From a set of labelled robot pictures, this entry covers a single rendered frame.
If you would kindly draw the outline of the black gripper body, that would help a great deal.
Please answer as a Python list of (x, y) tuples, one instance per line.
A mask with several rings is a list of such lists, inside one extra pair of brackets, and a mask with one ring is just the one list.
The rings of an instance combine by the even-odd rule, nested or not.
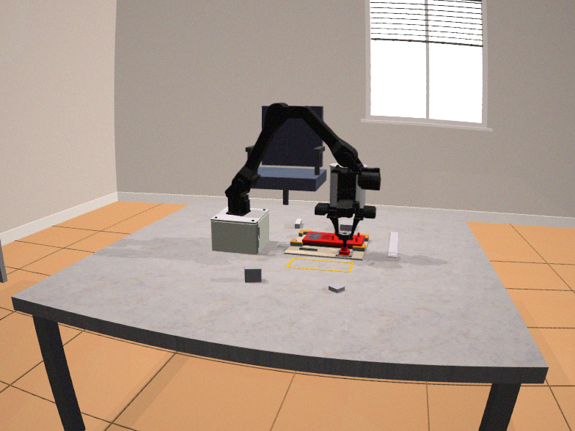
[[(356, 200), (356, 189), (341, 189), (337, 188), (337, 200), (338, 196), (343, 196), (344, 199), (350, 199), (350, 196), (354, 196)], [(315, 215), (320, 216), (336, 216), (337, 209), (336, 207), (330, 206), (330, 203), (318, 203), (315, 206)], [(376, 208), (375, 206), (364, 205), (363, 208), (360, 208), (359, 213), (354, 213), (356, 218), (376, 218)]]

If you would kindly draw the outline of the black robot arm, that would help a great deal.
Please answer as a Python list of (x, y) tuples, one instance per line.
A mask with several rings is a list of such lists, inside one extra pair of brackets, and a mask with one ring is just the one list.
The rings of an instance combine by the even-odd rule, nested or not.
[[(356, 189), (380, 191), (381, 175), (379, 168), (366, 168), (358, 158), (357, 150), (348, 142), (337, 137), (331, 128), (313, 111), (310, 106), (289, 106), (286, 103), (273, 103), (265, 115), (264, 128), (253, 147), (244, 167), (232, 180), (232, 185), (225, 191), (228, 197), (228, 215), (244, 216), (251, 212), (249, 193), (256, 186), (260, 174), (257, 169), (271, 143), (276, 131), (282, 127), (288, 118), (302, 118), (310, 128), (326, 143), (339, 165), (331, 173), (337, 174), (337, 187), (341, 189)], [(352, 171), (351, 171), (352, 170)], [(359, 213), (360, 203), (354, 196), (344, 199), (338, 196), (337, 217), (352, 218)]]

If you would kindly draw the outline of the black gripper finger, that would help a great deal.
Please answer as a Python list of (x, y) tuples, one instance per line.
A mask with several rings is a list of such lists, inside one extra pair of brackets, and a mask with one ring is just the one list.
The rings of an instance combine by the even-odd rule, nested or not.
[(356, 218), (356, 216), (354, 216), (354, 222), (353, 222), (352, 231), (351, 231), (351, 238), (353, 238), (356, 227), (357, 227), (358, 223), (363, 220), (363, 218)]
[(336, 215), (335, 217), (334, 217), (334, 216), (327, 216), (327, 218), (330, 218), (330, 219), (331, 219), (331, 221), (332, 221), (332, 223), (333, 223), (333, 225), (334, 225), (334, 228), (335, 228), (335, 232), (336, 232), (336, 234), (337, 234), (336, 236), (338, 237), (338, 232), (339, 232), (339, 229), (338, 229), (339, 218), (337, 217), (337, 215)]

